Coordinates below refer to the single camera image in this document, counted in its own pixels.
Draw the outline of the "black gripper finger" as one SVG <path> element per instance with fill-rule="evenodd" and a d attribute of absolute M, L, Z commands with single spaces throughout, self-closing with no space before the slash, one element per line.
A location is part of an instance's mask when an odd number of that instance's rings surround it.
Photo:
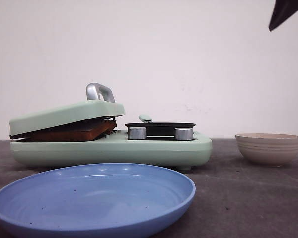
<path fill-rule="evenodd" d="M 298 0 L 275 0 L 269 31 L 275 30 L 298 11 Z"/>

